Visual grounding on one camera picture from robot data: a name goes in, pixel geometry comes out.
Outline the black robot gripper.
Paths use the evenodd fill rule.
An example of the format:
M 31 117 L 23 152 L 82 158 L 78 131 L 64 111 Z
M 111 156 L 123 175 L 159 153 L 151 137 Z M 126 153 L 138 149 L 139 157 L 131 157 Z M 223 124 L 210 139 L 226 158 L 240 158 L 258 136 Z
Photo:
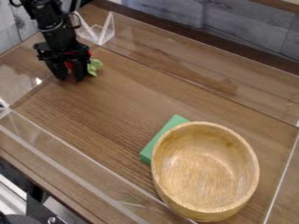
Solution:
M 36 43 L 34 49 L 38 59 L 46 61 L 46 65 L 55 77 L 64 81 L 68 76 L 68 68 L 63 61 L 71 61 L 76 82 L 82 82 L 88 74 L 88 63 L 91 60 L 90 47 L 76 42 L 67 48 L 51 48 L 47 42 Z

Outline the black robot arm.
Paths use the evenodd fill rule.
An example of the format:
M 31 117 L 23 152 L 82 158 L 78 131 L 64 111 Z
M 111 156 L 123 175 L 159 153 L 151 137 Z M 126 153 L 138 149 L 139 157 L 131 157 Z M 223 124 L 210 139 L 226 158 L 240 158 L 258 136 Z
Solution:
M 64 81 L 72 72 L 75 81 L 83 81 L 88 75 L 91 53 L 90 47 L 78 41 L 75 30 L 80 28 L 80 24 L 74 25 L 71 22 L 71 15 L 75 13 L 63 10 L 62 0 L 19 1 L 20 3 L 15 3 L 10 0 L 10 4 L 15 8 L 24 7 L 44 37 L 44 42 L 32 46 L 38 59 L 46 63 L 59 80 Z

